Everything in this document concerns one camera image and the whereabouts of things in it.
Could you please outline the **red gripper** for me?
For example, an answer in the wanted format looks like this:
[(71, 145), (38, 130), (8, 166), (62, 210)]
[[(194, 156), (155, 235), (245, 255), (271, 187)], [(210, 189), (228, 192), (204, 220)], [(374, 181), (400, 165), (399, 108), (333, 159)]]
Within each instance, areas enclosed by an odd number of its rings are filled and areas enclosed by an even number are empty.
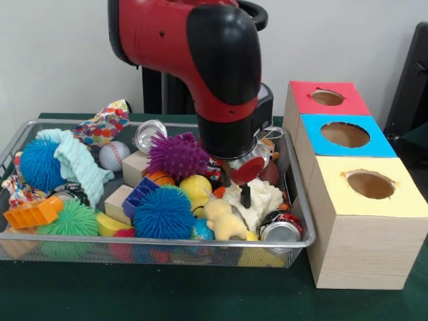
[[(230, 187), (231, 182), (248, 183), (254, 180), (265, 167), (265, 161), (260, 156), (250, 158), (237, 158), (235, 160), (225, 160), (214, 158), (221, 167), (222, 182), (225, 187)], [(245, 208), (251, 207), (251, 189), (248, 184), (240, 186), (240, 203)]]

